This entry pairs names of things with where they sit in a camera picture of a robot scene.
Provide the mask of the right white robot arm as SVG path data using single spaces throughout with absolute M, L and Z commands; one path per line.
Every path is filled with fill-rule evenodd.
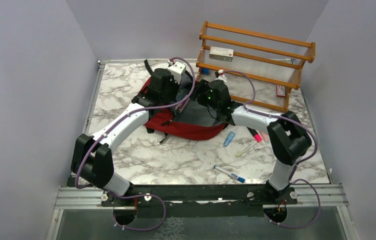
M 190 99 L 213 109 L 219 122 L 265 131 L 277 161 L 273 172 L 265 183 L 265 199 L 276 204 L 287 192 L 294 174 L 297 160 L 312 146 L 312 139 L 292 111 L 283 114 L 249 109 L 231 99 L 223 80 L 208 82 L 202 79 L 195 87 Z

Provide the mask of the red student backpack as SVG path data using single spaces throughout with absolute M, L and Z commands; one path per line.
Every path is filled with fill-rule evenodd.
M 148 60 L 144 60 L 146 70 L 151 68 Z M 191 90 L 193 76 L 186 70 L 181 87 L 186 87 L 188 93 Z M 149 134 L 154 132 L 193 141 L 205 141 L 214 138 L 228 125 L 215 121 L 208 113 L 205 106 L 188 98 L 183 109 L 161 108 L 149 111 L 149 120 L 145 123 Z

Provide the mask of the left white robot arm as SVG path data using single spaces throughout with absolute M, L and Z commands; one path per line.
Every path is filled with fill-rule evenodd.
M 120 205 L 131 203 L 131 182 L 115 173 L 113 153 L 154 114 L 179 104 L 176 98 L 181 82 L 195 75 L 187 74 L 186 67 L 176 62 L 167 68 L 155 69 L 146 89 L 132 99 L 121 115 L 93 135 L 82 133 L 77 137 L 70 167 L 77 189 L 94 186 L 114 193 L 114 199 Z

